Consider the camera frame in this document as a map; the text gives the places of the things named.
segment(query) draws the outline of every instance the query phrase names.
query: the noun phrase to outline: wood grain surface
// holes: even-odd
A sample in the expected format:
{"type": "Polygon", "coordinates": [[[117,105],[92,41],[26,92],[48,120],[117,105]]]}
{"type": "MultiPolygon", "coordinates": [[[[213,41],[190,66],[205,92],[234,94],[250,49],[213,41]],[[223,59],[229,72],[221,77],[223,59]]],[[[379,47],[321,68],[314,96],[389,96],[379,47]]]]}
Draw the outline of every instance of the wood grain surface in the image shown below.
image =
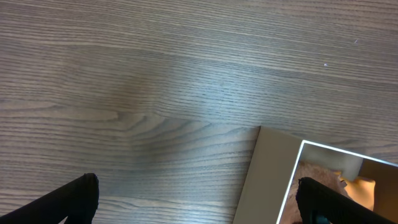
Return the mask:
{"type": "Polygon", "coordinates": [[[0,214],[231,223],[260,125],[398,162],[398,3],[0,0],[0,214]]]}

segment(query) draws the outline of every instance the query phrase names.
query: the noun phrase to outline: cardboard box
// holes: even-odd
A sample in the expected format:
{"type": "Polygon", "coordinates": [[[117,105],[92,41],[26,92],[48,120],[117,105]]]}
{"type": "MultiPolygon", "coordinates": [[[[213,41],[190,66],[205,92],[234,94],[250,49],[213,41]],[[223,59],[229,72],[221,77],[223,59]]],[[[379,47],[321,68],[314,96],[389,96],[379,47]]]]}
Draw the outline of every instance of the cardboard box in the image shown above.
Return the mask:
{"type": "Polygon", "coordinates": [[[375,179],[373,211],[398,222],[395,212],[398,202],[396,164],[262,127],[233,224],[278,224],[299,160],[340,170],[348,182],[354,181],[360,172],[375,179]],[[378,179],[380,167],[387,170],[382,173],[388,172],[383,179],[378,179]],[[379,194],[378,191],[385,192],[386,189],[388,195],[379,194]]]}

